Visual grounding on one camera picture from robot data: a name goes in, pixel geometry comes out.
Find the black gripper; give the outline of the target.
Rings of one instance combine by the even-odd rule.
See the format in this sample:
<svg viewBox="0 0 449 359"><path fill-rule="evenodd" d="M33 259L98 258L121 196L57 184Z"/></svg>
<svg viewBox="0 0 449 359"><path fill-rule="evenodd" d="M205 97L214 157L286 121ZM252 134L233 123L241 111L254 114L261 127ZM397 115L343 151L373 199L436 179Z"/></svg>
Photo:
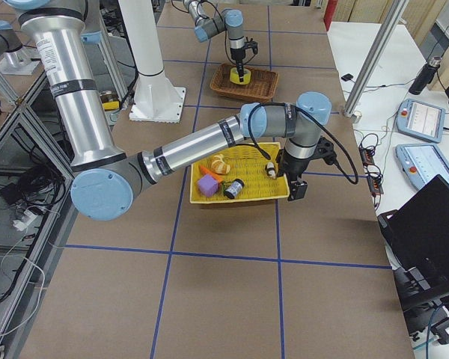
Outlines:
<svg viewBox="0 0 449 359"><path fill-rule="evenodd" d="M308 183L305 180L299 180L311 161L311 157L300 159L291 156L284 149L278 151L278 155L276 156L276 162L278 164L277 176L285 176L287 179L287 184L290 189L290 194L287 198L288 201L294 201L305 197Z"/></svg>
<svg viewBox="0 0 449 359"><path fill-rule="evenodd" d="M243 61L245 59L245 48L240 47L238 49L230 48L231 60L235 64L239 82L244 81L244 64Z"/></svg>

